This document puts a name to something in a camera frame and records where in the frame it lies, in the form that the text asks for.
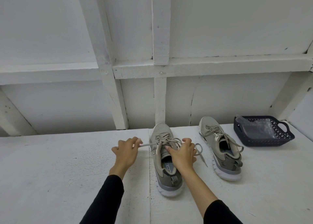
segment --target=navy plastic basket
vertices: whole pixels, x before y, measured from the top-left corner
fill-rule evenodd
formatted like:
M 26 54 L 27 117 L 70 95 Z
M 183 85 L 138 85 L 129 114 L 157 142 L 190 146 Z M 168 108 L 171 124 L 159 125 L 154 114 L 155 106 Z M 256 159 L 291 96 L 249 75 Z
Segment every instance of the navy plastic basket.
M 236 117 L 234 118 L 234 131 L 236 132 L 237 136 L 241 140 L 241 142 L 248 147 L 276 147 L 281 146 L 293 139 L 295 139 L 294 134 L 289 129 L 289 126 L 287 123 L 278 121 L 273 116 L 243 116 L 245 119 L 249 120 L 250 122 L 253 122 L 255 120 L 259 119 L 266 119 L 269 118 L 272 123 L 272 127 L 274 129 L 275 135 L 277 138 L 275 139 L 252 139 L 249 138 L 244 130 L 241 127 L 241 124 L 236 121 Z M 287 131 L 284 132 L 278 124 L 282 123 L 286 126 Z

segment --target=shoe insole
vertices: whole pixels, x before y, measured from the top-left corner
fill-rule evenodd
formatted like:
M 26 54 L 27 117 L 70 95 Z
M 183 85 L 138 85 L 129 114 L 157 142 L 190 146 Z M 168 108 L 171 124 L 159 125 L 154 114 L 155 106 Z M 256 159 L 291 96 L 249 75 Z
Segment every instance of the shoe insole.
M 169 172 L 173 172 L 173 170 L 174 170 L 174 164 L 172 162 L 171 156 L 167 156 L 167 157 L 163 158 L 161 161 L 161 165 L 162 165 L 162 168 L 167 169 Z
M 219 149 L 221 152 L 228 152 L 229 154 L 233 155 L 233 152 L 230 149 L 230 147 L 226 141 L 221 141 L 219 143 Z

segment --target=black sleeve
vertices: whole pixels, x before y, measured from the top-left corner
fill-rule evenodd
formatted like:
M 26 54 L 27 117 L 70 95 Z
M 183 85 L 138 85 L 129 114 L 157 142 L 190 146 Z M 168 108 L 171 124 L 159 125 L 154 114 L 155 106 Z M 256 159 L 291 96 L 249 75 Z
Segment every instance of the black sleeve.
M 123 194 L 124 186 L 120 177 L 109 175 L 80 224 L 115 223 Z
M 229 210 L 221 200 L 212 202 L 203 217 L 204 224 L 242 224 L 242 222 Z

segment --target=gray sneaker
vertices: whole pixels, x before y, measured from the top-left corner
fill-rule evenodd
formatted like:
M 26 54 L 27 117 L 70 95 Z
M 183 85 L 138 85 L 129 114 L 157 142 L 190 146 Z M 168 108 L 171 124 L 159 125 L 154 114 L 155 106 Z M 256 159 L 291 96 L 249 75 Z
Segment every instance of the gray sneaker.
M 241 179 L 241 152 L 244 147 L 226 134 L 218 122 L 212 117 L 200 120 L 200 135 L 213 151 L 213 169 L 222 179 L 237 181 Z
M 174 197 L 182 192 L 182 176 L 172 162 L 165 145 L 178 150 L 182 141 L 173 138 L 171 129 L 165 123 L 157 124 L 150 136 L 151 152 L 157 175 L 158 191 L 165 197 Z

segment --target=white table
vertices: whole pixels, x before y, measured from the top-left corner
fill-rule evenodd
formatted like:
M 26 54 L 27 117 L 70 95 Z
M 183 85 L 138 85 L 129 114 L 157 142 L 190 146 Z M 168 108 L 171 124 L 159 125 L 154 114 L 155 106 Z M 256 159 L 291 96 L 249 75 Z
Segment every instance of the white table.
M 239 144 L 232 124 L 222 125 Z M 79 223 L 114 163 L 111 147 L 151 129 L 0 138 L 0 223 Z M 281 147 L 245 147 L 242 180 L 220 179 L 198 127 L 175 127 L 175 137 L 203 146 L 208 168 L 194 168 L 243 223 L 312 223 L 313 142 L 291 127 L 295 139 Z M 125 176 L 116 223 L 202 223 L 187 187 L 175 198 L 157 191 L 148 148 Z

